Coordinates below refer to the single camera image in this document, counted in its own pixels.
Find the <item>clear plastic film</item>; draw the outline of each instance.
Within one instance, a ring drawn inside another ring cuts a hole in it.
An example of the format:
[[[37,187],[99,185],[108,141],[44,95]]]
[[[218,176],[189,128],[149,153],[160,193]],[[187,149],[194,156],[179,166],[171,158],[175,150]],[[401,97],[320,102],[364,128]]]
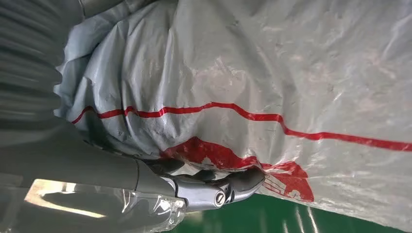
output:
[[[2,196],[14,189],[1,187]],[[38,179],[25,193],[10,202],[1,233],[161,232],[173,229],[185,212],[182,199],[77,183]]]

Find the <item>screw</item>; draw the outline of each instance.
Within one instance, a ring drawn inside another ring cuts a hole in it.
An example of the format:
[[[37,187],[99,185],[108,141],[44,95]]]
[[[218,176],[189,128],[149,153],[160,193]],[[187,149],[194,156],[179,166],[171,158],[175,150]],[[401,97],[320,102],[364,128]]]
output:
[[[222,191],[219,191],[215,196],[215,205],[216,207],[221,207],[225,201],[225,194]]]

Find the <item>plastic sheet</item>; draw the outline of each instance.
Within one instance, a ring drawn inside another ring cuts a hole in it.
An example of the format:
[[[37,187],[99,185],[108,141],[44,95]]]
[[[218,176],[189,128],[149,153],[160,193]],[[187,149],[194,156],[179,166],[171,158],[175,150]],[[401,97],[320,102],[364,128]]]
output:
[[[411,20],[401,0],[156,1],[87,49],[72,33],[88,52],[59,68],[56,114],[105,149],[258,166],[262,194],[412,231]]]
[[[38,179],[29,190],[0,186],[0,193],[7,203],[1,233],[152,233],[185,216],[182,199],[102,186]]]

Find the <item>wrapped object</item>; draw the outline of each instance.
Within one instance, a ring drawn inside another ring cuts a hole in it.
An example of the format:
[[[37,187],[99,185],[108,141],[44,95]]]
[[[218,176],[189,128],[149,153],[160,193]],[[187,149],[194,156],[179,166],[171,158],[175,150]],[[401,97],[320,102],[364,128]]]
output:
[[[412,231],[412,2],[159,0],[88,43],[101,18],[56,87],[90,143]]]

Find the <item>metal clamp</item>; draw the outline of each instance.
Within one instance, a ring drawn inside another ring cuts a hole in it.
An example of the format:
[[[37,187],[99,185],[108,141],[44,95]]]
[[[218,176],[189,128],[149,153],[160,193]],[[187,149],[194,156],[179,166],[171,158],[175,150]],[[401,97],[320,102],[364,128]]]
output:
[[[186,201],[186,212],[219,209],[224,204],[244,200],[263,184],[265,174],[257,169],[236,172],[216,181],[200,181],[188,176],[164,176],[175,195]]]

